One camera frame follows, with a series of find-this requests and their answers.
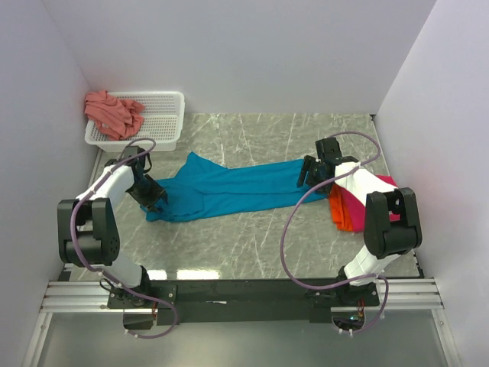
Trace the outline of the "blue t shirt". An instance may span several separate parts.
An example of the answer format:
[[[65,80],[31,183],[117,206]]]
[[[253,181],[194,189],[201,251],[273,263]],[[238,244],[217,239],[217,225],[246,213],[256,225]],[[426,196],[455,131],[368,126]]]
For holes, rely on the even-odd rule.
[[[295,160],[227,168],[191,152],[174,177],[157,181],[167,199],[145,219],[190,222],[294,206],[309,189],[296,185],[302,165]]]

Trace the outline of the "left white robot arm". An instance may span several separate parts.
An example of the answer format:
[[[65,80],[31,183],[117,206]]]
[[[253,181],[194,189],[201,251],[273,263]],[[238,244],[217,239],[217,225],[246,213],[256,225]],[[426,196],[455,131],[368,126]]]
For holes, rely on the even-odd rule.
[[[92,186],[57,206],[58,252],[65,264],[100,273],[113,288],[122,289],[135,307],[151,302],[153,289],[147,270],[120,253],[115,220],[125,194],[148,213],[160,213],[167,202],[165,189],[150,175],[149,152],[137,145],[126,147],[108,162]]]

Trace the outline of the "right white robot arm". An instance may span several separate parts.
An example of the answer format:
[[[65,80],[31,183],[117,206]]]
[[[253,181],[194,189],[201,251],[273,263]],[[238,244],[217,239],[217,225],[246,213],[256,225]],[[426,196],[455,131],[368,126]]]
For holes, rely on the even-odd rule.
[[[335,286],[339,302],[352,305],[362,295],[361,286],[370,284],[400,256],[419,247],[422,230],[416,194],[400,188],[363,168],[352,156],[342,154],[335,137],[316,141],[317,156],[305,156],[297,186],[304,184],[316,193],[330,194],[337,186],[342,197],[354,206],[351,221],[360,215],[364,245],[344,268],[345,280]]]

